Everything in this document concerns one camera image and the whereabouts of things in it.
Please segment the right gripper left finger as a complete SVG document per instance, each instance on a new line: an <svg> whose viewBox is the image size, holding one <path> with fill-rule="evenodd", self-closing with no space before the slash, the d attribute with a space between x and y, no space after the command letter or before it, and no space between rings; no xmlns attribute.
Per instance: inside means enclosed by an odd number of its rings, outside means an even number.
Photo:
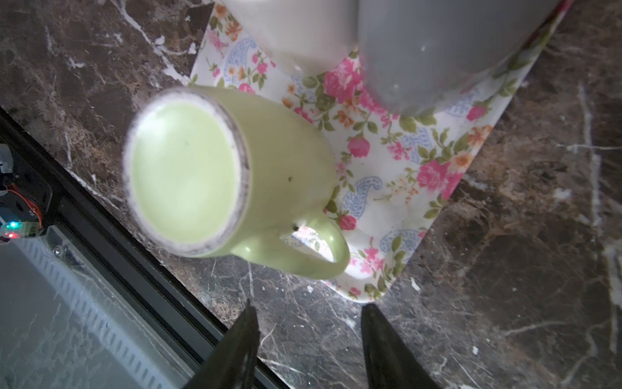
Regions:
<svg viewBox="0 0 622 389"><path fill-rule="evenodd" d="M183 388L252 388L259 337L257 310L248 300L233 326Z"/></svg>

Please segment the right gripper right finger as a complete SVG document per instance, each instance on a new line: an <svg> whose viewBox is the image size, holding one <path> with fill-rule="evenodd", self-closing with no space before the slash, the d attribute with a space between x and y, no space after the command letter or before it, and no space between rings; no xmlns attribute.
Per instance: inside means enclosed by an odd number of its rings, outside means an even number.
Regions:
<svg viewBox="0 0 622 389"><path fill-rule="evenodd" d="M362 308L361 336L369 388L440 388L375 304Z"/></svg>

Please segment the light green mug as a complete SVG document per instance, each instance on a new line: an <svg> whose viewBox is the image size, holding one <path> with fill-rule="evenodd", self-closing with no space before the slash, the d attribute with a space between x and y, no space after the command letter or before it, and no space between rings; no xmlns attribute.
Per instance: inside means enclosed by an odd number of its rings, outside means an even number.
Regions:
<svg viewBox="0 0 622 389"><path fill-rule="evenodd" d="M348 266L348 243L324 212L337 183L333 149L265 97L164 90L131 122L122 176L137 224L172 254L234 255L314 280Z"/></svg>

